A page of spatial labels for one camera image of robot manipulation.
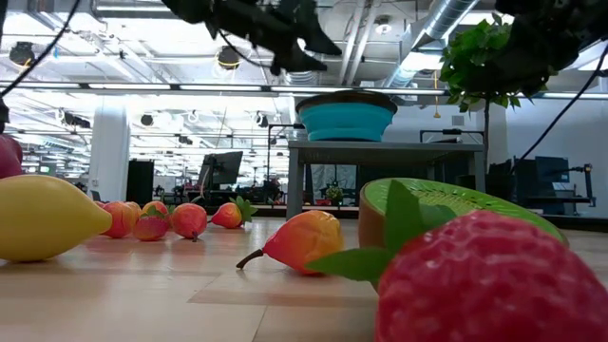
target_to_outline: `teal bowl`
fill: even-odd
[[[346,90],[306,99],[296,111],[309,141],[380,142],[397,105],[381,93]]]

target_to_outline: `fluorescent light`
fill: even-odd
[[[351,90],[349,87],[337,86],[271,86],[272,91],[277,92],[303,92],[303,93],[333,93],[341,90]]]
[[[9,86],[11,82],[0,82],[0,87]],[[78,84],[74,83],[63,83],[63,82],[21,82],[17,86],[19,88],[78,88]]]
[[[88,84],[93,89],[169,90],[171,85],[158,84]]]
[[[116,11],[157,11],[167,12],[169,8],[164,6],[98,6],[95,10],[116,10]]]
[[[417,88],[364,88],[363,90],[375,91],[388,95],[446,95],[441,89],[417,89]]]
[[[180,85],[182,90],[207,91],[261,91],[259,85]]]
[[[539,98],[543,98],[543,99],[574,99],[574,97],[577,95],[577,93],[575,92],[568,92],[568,93],[558,93],[558,92],[545,92],[545,93],[541,93],[538,96],[535,97],[539,97]],[[580,95],[580,98],[582,100],[608,100],[608,94],[604,94],[604,93],[586,93],[586,94],[582,94]]]

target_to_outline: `pillar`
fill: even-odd
[[[103,201],[126,199],[130,136],[124,100],[101,97],[93,120],[88,189],[98,191]]]

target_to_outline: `computer monitor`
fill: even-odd
[[[539,181],[570,182],[568,160],[557,157],[536,157]]]
[[[211,188],[218,184],[235,184],[242,158],[242,151],[206,155],[200,168],[198,185],[202,185],[205,174],[211,167],[213,167],[213,173],[207,174],[205,187]]]

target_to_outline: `ceiling pipe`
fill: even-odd
[[[354,48],[354,41],[359,33],[359,27],[361,26],[361,20],[363,19],[363,8],[366,5],[366,0],[358,0],[354,14],[352,15],[352,28],[351,34],[346,43],[346,48],[342,51],[342,66],[340,67],[340,74],[338,75],[337,83],[342,85],[344,77],[346,76],[346,70],[349,67],[349,61],[351,60],[352,49]]]
[[[447,40],[448,35],[479,0],[436,0],[437,4],[425,19],[408,26],[404,35],[405,58],[383,83],[383,87],[406,87],[420,68],[408,58],[414,49],[434,41]]]
[[[373,23],[376,19],[376,12],[381,5],[382,0],[373,0],[371,3],[370,10],[368,12],[368,22],[363,28],[361,40],[359,41],[359,44],[357,44],[357,50],[354,53],[354,61],[352,62],[351,69],[349,70],[349,76],[346,79],[346,86],[352,85],[352,81],[354,81],[354,76],[357,73],[359,63],[361,63],[361,57],[363,57],[363,52],[365,51],[365,46],[370,38],[371,28],[373,28]]]

